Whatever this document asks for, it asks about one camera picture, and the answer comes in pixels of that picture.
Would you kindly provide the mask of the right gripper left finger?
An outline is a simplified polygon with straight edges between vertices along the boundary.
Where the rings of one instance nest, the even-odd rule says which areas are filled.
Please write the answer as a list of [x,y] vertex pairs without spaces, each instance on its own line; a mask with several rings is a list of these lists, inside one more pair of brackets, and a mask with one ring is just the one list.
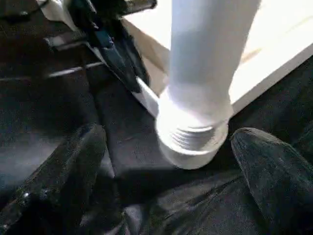
[[0,211],[2,235],[74,235],[107,149],[106,133],[87,124],[63,141]]

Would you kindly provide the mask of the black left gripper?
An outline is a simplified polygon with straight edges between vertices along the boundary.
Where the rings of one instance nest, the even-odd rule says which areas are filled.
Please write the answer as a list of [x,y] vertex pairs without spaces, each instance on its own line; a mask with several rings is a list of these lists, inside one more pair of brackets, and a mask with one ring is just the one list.
[[[154,9],[156,5],[156,0],[71,0],[67,9],[74,25],[88,31],[101,28],[103,22]],[[123,25],[115,38],[103,29],[93,32],[93,37],[105,64],[128,90],[141,92],[138,78],[146,85],[150,84],[150,76],[134,38]]]

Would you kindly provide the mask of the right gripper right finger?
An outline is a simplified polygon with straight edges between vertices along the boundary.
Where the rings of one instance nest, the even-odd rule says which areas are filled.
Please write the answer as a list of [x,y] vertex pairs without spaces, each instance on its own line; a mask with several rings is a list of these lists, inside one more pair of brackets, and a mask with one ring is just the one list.
[[235,131],[231,147],[271,233],[311,235],[312,164],[290,144],[256,128]]

